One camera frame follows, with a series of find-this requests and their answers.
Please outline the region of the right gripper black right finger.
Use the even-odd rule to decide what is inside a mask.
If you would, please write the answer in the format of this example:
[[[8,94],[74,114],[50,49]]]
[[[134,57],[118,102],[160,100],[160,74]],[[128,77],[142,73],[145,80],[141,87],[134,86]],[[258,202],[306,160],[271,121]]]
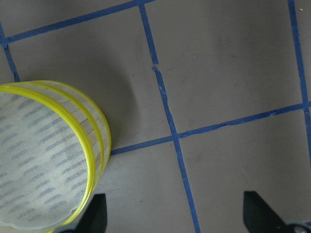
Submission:
[[[294,233],[297,224],[286,224],[255,191],[244,191],[243,223],[249,233]]]

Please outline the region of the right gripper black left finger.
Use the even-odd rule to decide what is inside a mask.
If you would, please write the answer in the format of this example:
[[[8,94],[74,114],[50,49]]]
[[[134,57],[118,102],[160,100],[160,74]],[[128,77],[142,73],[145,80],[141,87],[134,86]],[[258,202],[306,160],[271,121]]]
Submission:
[[[104,233],[106,228],[106,195],[95,194],[73,233]]]

